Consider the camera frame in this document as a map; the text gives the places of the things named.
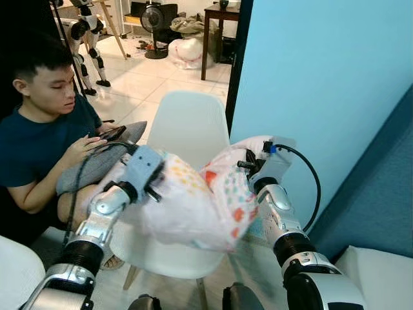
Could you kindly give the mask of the grey pillow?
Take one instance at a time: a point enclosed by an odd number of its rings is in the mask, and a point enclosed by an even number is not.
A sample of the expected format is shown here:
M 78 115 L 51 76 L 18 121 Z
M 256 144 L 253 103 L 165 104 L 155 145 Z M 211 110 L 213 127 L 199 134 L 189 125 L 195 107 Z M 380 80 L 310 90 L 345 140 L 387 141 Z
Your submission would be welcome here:
M 127 149 L 120 146 L 121 143 L 136 143 L 145 132 L 147 121 L 138 121 L 125 125 L 128 138 L 124 141 L 107 142 L 94 154 L 86 157 L 83 163 L 77 163 L 66 169 L 56 184 L 56 194 L 62 195 L 66 192 L 74 192 L 77 189 L 97 183 L 120 161 L 127 153 Z

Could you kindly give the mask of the black smartphone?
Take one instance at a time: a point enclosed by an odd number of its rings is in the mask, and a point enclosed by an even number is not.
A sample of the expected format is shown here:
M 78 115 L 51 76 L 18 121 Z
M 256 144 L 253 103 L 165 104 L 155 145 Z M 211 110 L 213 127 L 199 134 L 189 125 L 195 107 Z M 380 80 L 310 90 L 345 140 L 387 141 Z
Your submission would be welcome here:
M 106 141 L 109 143 L 124 141 L 124 139 L 128 138 L 125 126 L 112 128 L 112 130 L 100 133 L 97 137 L 99 137 L 101 141 Z

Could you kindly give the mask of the black left robot leg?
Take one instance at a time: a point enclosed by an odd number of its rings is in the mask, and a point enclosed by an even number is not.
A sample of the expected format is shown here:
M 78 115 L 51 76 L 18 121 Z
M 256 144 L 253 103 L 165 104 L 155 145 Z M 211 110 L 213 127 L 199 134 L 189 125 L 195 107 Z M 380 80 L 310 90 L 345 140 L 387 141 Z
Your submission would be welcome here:
M 139 295 L 127 310 L 162 310 L 159 299 L 154 298 L 147 293 Z

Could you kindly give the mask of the black robot leg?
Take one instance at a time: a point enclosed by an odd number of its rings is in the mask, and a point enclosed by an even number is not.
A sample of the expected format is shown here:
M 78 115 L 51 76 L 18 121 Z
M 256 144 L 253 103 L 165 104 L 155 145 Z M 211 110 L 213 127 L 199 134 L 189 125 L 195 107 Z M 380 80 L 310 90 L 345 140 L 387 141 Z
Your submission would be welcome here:
M 235 282 L 223 289 L 222 310 L 265 310 L 249 287 Z
M 147 293 L 139 295 L 127 310 L 162 310 L 159 299 L 154 298 Z

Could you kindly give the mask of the white plastic bag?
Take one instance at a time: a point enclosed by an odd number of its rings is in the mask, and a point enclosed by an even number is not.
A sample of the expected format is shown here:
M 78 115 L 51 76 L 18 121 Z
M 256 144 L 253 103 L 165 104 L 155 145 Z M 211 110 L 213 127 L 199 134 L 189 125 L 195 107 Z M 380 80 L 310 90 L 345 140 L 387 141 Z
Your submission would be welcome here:
M 203 42 L 197 38 L 175 39 L 168 45 L 168 60 L 180 70 L 200 70 L 203 56 Z

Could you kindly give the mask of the dark teal upholstered headboard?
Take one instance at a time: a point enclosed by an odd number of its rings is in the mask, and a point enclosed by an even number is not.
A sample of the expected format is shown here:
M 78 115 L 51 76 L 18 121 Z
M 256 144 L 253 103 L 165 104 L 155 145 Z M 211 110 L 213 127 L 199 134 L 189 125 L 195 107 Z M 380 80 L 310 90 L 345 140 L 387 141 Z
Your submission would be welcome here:
M 348 246 L 413 257 L 412 106 L 410 88 L 310 232 L 331 260 Z

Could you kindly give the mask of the man in dark blue shirt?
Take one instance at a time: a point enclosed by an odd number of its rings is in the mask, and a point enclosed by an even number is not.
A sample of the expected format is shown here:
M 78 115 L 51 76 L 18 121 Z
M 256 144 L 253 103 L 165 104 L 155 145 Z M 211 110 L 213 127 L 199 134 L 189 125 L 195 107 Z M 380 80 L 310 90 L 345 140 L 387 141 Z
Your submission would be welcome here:
M 0 235 L 30 246 L 47 228 L 73 231 L 88 217 L 96 186 L 58 194 L 57 183 L 116 125 L 76 92 L 73 56 L 60 39 L 35 34 L 25 44 L 10 53 L 11 84 L 21 98 L 0 120 L 0 189 L 13 201 L 0 207 Z

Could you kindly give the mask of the black right robot leg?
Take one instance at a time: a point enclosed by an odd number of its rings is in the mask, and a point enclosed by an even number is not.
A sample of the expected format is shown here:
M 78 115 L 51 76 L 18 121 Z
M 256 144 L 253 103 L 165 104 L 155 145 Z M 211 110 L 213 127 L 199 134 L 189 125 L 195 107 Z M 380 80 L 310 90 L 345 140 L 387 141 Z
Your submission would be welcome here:
M 223 289 L 222 310 L 265 310 L 249 287 L 235 282 Z

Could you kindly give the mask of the olive cloth pile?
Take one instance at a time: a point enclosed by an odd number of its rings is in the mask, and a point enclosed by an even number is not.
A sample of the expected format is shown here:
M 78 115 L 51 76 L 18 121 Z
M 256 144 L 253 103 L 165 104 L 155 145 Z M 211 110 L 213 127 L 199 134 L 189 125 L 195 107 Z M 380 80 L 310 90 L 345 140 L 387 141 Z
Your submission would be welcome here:
M 175 17 L 171 21 L 170 29 L 188 37 L 202 34 L 205 26 L 197 17 Z

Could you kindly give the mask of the dark wooden table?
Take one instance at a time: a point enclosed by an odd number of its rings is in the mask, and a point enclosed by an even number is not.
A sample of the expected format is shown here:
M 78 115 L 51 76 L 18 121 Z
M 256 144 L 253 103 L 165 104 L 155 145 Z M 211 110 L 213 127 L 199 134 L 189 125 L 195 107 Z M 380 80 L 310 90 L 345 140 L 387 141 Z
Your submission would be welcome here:
M 223 35 L 224 21 L 239 21 L 240 8 L 239 5 L 230 6 L 230 0 L 219 0 L 218 4 L 212 4 L 208 8 L 205 8 L 204 13 L 204 32 L 203 32 L 203 62 L 201 62 L 201 76 L 200 80 L 206 79 L 207 65 L 208 65 L 208 48 L 210 47 L 210 21 L 212 19 L 218 22 L 216 29 L 218 34 Z

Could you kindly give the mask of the black standing fan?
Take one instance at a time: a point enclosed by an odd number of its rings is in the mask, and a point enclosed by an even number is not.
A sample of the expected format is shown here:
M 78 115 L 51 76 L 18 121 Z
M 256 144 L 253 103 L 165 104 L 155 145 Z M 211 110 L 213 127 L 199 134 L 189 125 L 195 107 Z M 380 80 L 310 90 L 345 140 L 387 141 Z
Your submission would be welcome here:
M 161 48 L 157 44 L 157 36 L 160 32 L 169 29 L 167 17 L 163 11 L 163 5 L 148 4 L 141 16 L 141 26 L 152 35 L 152 49 L 145 53 L 148 59 L 164 59 L 168 55 L 168 48 Z

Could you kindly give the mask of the white cushion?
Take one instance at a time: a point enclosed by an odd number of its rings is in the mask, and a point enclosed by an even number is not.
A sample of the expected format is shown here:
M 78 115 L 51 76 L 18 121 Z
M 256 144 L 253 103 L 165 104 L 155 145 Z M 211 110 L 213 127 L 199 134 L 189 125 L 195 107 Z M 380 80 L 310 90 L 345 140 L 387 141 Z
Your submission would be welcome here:
M 0 310 L 19 310 L 45 275 L 35 251 L 0 236 Z

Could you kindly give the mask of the white and black humanoid robot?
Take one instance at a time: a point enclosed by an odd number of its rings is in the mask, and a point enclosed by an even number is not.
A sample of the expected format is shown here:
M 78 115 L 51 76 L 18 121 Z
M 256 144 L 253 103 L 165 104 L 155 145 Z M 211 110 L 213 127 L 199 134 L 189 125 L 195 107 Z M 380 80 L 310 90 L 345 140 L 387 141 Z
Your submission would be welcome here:
M 95 96 L 97 91 L 95 91 L 92 83 L 89 80 L 89 73 L 86 70 L 85 57 L 81 56 L 80 44 L 85 40 L 86 37 L 86 53 L 88 53 L 89 58 L 94 62 L 96 66 L 96 71 L 99 75 L 99 80 L 97 80 L 97 85 L 103 87 L 111 86 L 111 83 L 106 78 L 105 65 L 103 58 L 101 58 L 100 53 L 96 47 L 99 35 L 103 30 L 103 24 L 101 21 L 92 15 L 91 6 L 94 4 L 92 0 L 70 0 L 74 8 L 79 9 L 80 15 L 76 23 L 72 24 L 70 27 L 70 50 L 73 56 L 74 65 L 76 70 L 79 70 L 81 75 L 81 91 L 84 95 Z

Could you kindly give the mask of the black stand pole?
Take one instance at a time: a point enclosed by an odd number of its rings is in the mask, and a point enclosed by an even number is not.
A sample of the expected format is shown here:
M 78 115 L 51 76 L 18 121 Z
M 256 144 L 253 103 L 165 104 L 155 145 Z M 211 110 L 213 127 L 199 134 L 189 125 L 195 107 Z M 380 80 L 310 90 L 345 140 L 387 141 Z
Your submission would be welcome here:
M 88 95 L 88 89 L 86 83 L 83 80 L 83 62 L 79 53 L 77 53 L 77 40 L 71 38 L 68 32 L 71 30 L 72 20 L 65 21 L 59 13 L 59 8 L 64 5 L 64 0 L 47 0 L 49 3 L 49 9 L 54 18 L 54 24 L 58 29 L 58 38 L 61 44 L 70 50 L 72 56 L 71 69 L 74 74 L 74 88 L 78 94 L 86 97 Z

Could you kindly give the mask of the white bed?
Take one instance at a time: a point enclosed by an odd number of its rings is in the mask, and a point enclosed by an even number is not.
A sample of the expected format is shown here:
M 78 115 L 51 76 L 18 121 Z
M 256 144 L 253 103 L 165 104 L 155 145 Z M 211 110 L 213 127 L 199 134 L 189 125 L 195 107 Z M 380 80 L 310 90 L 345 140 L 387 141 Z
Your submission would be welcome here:
M 412 258 L 349 246 L 334 265 L 361 289 L 366 310 L 412 310 Z

